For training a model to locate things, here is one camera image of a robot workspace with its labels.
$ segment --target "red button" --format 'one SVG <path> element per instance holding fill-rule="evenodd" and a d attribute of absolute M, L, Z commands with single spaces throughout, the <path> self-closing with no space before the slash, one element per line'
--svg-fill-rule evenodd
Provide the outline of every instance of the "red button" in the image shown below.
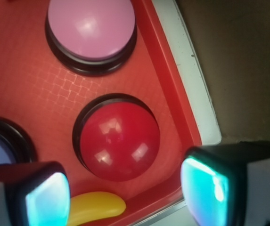
<path fill-rule="evenodd" d="M 138 177 L 154 162 L 160 131 L 153 115 L 140 105 L 114 102 L 96 110 L 85 122 L 80 153 L 96 176 L 125 181 Z"/>

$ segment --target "pink button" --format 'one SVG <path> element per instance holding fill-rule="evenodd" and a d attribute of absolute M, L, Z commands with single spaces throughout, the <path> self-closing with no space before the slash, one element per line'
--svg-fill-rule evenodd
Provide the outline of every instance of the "pink button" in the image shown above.
<path fill-rule="evenodd" d="M 48 21 L 67 51 L 91 61 L 119 53 L 135 28 L 130 0 L 51 0 Z"/>

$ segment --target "cyan light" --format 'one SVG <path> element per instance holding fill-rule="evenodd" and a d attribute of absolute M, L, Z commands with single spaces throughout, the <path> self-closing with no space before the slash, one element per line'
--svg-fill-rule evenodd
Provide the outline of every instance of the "cyan light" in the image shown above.
<path fill-rule="evenodd" d="M 57 172 L 26 196 L 29 226 L 65 226 L 70 212 L 70 189 L 66 176 Z"/>
<path fill-rule="evenodd" d="M 188 209 L 199 225 L 227 225 L 227 177 L 189 156 L 181 167 L 181 183 Z"/>

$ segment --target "brown wall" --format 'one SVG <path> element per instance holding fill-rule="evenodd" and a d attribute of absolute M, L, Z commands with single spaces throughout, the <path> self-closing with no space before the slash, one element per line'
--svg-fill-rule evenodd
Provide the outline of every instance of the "brown wall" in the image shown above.
<path fill-rule="evenodd" d="M 177 0 L 223 142 L 270 140 L 270 0 Z"/>

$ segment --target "red panel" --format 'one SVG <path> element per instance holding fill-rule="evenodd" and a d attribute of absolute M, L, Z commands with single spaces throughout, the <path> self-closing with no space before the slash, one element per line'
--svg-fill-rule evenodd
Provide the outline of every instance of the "red panel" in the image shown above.
<path fill-rule="evenodd" d="M 98 78 L 72 73 L 52 54 L 44 34 L 48 3 L 0 1 L 0 116 L 28 132 L 40 161 L 64 166 L 72 196 L 107 191 L 126 200 L 123 215 L 92 224 L 130 224 L 179 199 L 184 152 L 201 140 L 151 0 L 133 1 L 138 40 L 130 59 L 118 71 Z M 161 134 L 153 165 L 126 182 L 94 176 L 79 163 L 72 146 L 72 129 L 81 109 L 114 92 L 145 102 Z"/>

